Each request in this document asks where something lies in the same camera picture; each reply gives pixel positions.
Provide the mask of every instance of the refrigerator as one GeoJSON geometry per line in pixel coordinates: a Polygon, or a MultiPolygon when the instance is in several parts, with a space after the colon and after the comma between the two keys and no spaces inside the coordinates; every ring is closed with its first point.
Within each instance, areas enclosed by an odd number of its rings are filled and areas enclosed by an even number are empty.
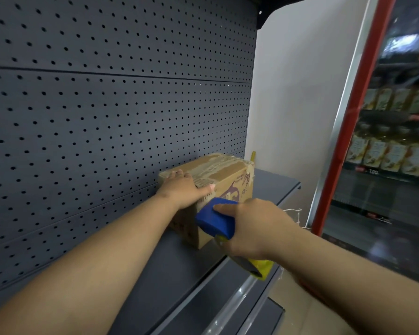
{"type": "Polygon", "coordinates": [[[419,0],[393,5],[384,30],[376,10],[308,225],[419,282],[419,0]]]}

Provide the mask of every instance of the left hand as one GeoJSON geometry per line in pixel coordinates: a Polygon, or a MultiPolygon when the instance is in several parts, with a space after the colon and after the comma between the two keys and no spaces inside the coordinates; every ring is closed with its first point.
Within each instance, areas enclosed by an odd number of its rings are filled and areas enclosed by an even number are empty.
{"type": "Polygon", "coordinates": [[[197,202],[202,197],[213,192],[216,185],[209,184],[197,188],[191,174],[183,173],[183,170],[173,171],[164,180],[163,185],[157,191],[159,197],[166,197],[172,200],[177,209],[184,209],[197,202]]]}

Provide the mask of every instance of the glass door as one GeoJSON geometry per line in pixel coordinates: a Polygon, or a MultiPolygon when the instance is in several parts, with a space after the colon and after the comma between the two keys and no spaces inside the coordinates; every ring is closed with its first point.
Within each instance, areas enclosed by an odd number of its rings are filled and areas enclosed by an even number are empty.
{"type": "Polygon", "coordinates": [[[396,2],[322,237],[419,282],[419,4],[413,0],[396,2]]]}

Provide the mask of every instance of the cardboard box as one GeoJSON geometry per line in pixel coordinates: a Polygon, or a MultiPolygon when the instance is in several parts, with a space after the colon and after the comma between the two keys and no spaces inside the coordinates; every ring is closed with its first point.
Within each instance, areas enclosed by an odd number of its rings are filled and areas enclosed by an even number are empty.
{"type": "Polygon", "coordinates": [[[222,197],[236,202],[244,202],[253,195],[254,163],[238,157],[224,154],[202,156],[197,160],[163,171],[159,174],[158,183],[163,181],[172,171],[182,169],[189,172],[198,188],[215,184],[214,191],[202,198],[191,207],[180,210],[169,226],[184,240],[200,249],[212,237],[204,233],[194,223],[194,216],[213,197],[222,197]]]}

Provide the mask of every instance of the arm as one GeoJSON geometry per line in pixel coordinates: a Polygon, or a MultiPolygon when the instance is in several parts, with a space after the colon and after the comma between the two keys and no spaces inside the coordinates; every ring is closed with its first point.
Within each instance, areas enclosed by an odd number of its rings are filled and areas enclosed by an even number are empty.
{"type": "Polygon", "coordinates": [[[235,217],[229,253],[278,262],[360,333],[419,335],[419,283],[299,228],[271,202],[214,209],[235,217]]]}
{"type": "Polygon", "coordinates": [[[0,309],[0,335],[106,334],[174,214],[209,194],[173,172],[157,194],[49,266],[0,309]]]}

